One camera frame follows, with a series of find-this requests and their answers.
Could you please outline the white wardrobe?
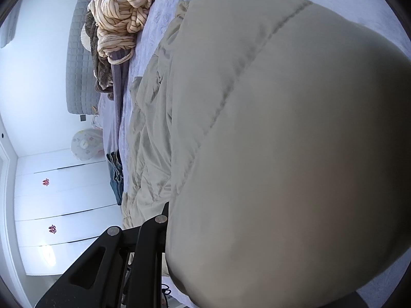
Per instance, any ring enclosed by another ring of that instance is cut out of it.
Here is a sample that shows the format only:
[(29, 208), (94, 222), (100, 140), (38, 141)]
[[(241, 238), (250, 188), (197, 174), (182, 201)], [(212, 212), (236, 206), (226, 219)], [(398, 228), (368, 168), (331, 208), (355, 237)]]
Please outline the white wardrobe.
[(122, 215), (104, 153), (88, 161), (70, 147), (20, 157), (13, 195), (17, 249), (28, 276), (64, 273)]

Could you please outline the folded blue jeans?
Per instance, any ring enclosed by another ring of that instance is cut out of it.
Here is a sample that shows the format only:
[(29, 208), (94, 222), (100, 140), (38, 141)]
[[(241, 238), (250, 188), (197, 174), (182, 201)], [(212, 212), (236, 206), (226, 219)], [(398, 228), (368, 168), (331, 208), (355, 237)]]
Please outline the folded blue jeans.
[(111, 152), (106, 155), (110, 174), (110, 187), (114, 192), (117, 205), (121, 205), (123, 201), (124, 191), (124, 176), (123, 164), (120, 159), (120, 152)]

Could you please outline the white covered fan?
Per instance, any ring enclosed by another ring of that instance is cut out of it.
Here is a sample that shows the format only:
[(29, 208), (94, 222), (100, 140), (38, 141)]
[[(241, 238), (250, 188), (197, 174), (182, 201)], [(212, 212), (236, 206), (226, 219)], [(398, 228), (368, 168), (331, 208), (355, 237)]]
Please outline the white covered fan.
[(71, 140), (70, 149), (80, 161), (88, 161), (104, 153), (101, 129), (85, 129), (76, 132)]

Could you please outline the grey quilted headboard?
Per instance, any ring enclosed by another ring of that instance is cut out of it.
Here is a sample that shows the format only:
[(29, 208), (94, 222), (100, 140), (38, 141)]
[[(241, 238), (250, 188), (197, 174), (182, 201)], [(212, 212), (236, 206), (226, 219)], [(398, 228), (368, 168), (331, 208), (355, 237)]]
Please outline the grey quilted headboard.
[(100, 99), (100, 93), (95, 90), (91, 53), (81, 43), (81, 30), (90, 1), (77, 0), (68, 37), (66, 104), (68, 112), (75, 115), (93, 115)]

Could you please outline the brown fleece garment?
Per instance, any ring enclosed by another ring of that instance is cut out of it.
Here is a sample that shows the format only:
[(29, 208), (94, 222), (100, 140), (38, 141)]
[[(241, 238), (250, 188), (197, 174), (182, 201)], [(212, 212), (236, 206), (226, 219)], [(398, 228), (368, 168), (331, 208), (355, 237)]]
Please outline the brown fleece garment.
[(98, 53), (98, 26), (91, 11), (88, 11), (85, 16), (85, 31), (90, 38), (93, 75), (96, 78), (95, 89), (100, 93), (106, 94), (110, 100), (113, 100), (114, 83), (111, 65), (107, 58), (101, 57)]

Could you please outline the grey lilac fleece cloth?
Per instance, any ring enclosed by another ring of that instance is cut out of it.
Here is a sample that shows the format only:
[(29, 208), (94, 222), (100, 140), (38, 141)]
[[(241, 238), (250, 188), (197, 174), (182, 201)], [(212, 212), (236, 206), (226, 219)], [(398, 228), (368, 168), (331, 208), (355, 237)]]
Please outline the grey lilac fleece cloth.
[(121, 49), (117, 52), (112, 52), (110, 57), (115, 61), (121, 61), (120, 64), (111, 65), (111, 73), (113, 80), (113, 118), (111, 119), (111, 126), (109, 129), (109, 142), (107, 146), (107, 153), (117, 152), (121, 116), (123, 111), (123, 95), (128, 82), (129, 72), (129, 58), (130, 50)]

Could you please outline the round white cushion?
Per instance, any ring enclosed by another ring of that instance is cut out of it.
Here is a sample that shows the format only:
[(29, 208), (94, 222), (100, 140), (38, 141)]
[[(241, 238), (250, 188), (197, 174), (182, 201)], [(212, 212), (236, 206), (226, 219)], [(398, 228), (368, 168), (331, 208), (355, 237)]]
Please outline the round white cushion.
[(90, 52), (91, 51), (91, 39), (88, 36), (88, 34), (86, 33), (85, 24), (81, 28), (80, 40), (81, 40), (81, 44), (83, 45), (84, 49), (86, 49), (86, 51)]

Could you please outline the cream striped fleece garment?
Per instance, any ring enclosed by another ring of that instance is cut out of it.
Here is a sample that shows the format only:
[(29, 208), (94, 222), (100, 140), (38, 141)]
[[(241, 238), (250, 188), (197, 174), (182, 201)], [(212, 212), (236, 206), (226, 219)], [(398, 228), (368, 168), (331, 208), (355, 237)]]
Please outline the cream striped fleece garment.
[(135, 35), (142, 31), (154, 0), (91, 0), (88, 10), (97, 25), (98, 55), (112, 65), (132, 58)]

